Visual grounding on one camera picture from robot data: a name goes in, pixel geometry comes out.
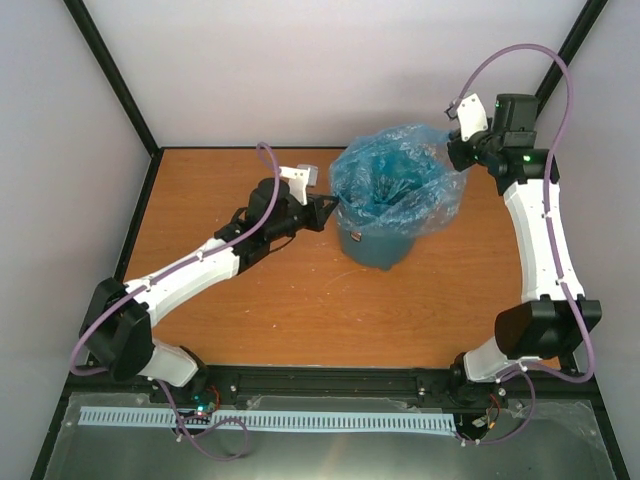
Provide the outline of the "blue plastic trash bag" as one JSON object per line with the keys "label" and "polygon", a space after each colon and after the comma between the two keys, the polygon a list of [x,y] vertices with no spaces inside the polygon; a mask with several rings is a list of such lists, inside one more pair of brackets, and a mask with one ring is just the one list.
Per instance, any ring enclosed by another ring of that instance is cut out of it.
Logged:
{"label": "blue plastic trash bag", "polygon": [[467,183],[449,160],[447,141],[446,131],[420,123],[354,139],[329,167],[339,227],[405,238],[446,228]]}

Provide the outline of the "teal plastic trash bin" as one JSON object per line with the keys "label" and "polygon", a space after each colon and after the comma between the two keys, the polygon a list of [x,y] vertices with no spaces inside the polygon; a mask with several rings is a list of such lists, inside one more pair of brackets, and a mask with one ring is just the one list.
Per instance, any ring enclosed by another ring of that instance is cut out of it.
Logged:
{"label": "teal plastic trash bin", "polygon": [[402,233],[377,222],[356,224],[337,222],[342,252],[357,264],[388,271],[403,261],[413,248],[417,236]]}

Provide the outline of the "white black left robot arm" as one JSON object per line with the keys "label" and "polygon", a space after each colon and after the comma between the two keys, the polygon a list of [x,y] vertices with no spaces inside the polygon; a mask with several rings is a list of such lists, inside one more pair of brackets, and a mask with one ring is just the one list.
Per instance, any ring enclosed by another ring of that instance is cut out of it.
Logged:
{"label": "white black left robot arm", "polygon": [[155,339],[154,328],[202,291],[273,253],[273,242],[293,239],[301,230],[323,231],[338,204],[335,196],[307,193],[303,180],[266,178],[247,206],[192,253],[127,283],[101,281],[79,336],[98,365],[75,374],[106,373],[116,382],[149,377],[172,385],[186,402],[201,400],[208,390],[206,366],[189,349]]}

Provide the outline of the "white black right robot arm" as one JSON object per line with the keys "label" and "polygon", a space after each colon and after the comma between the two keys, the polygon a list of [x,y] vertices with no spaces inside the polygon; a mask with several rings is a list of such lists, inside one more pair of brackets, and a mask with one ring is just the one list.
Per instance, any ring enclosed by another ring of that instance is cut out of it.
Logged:
{"label": "white black right robot arm", "polygon": [[483,384],[571,354],[602,317],[600,302],[587,299],[572,265],[555,157],[535,145],[537,108],[532,95],[500,94],[489,116],[479,96],[470,94],[448,112],[459,124],[447,142],[451,163],[459,172],[482,166],[494,179],[513,223],[522,272],[520,304],[499,313],[493,336],[450,367],[449,393],[464,404]]}

